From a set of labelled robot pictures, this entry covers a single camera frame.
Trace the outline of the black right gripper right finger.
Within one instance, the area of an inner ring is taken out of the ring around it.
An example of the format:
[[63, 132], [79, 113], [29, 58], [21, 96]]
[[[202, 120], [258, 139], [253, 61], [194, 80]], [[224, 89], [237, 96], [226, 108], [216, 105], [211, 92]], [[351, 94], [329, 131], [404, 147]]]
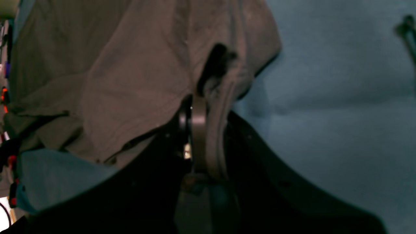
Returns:
[[386, 234], [374, 214], [325, 192], [282, 161], [254, 128], [230, 112], [224, 133], [225, 209], [212, 212], [214, 233]]

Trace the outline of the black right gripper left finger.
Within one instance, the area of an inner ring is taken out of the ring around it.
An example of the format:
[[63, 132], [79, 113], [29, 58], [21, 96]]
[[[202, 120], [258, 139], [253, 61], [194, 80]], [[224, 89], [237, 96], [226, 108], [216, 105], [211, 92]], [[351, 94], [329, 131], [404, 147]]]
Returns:
[[95, 188], [29, 219], [27, 234], [176, 234], [184, 176], [207, 171], [206, 101], [193, 95], [125, 168]]

